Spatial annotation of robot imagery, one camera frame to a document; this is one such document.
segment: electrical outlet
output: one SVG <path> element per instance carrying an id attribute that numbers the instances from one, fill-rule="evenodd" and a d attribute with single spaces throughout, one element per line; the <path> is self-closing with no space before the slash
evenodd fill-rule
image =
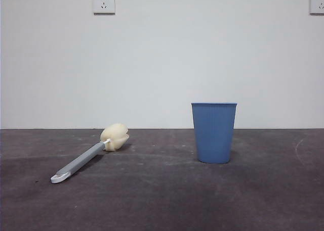
<path id="1" fill-rule="evenodd" d="M 94 14 L 115 14 L 115 0 L 93 0 Z"/>
<path id="2" fill-rule="evenodd" d="M 310 0 L 310 14 L 324 14 L 324 0 Z"/>

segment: concrete floor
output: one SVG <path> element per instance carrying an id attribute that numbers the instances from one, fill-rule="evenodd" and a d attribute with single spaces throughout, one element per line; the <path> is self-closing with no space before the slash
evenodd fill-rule
<path id="1" fill-rule="evenodd" d="M 192 129 L 134 129 L 59 184 L 99 129 L 1 131 L 1 230 L 324 230 L 324 129 L 235 130 L 231 161 Z"/>

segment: blue cup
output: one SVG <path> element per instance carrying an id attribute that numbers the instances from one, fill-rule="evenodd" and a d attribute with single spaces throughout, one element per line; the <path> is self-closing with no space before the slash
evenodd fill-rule
<path id="1" fill-rule="evenodd" d="M 229 161 L 237 103 L 191 103 L 198 160 Z"/>

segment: white sponge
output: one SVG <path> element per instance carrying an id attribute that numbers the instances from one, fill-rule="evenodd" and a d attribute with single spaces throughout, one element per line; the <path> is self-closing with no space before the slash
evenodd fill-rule
<path id="1" fill-rule="evenodd" d="M 128 128 L 125 125 L 116 123 L 103 130 L 100 135 L 100 141 L 104 142 L 110 138 L 110 142 L 105 144 L 105 150 L 114 152 L 121 148 L 130 137 L 127 132 Z"/>

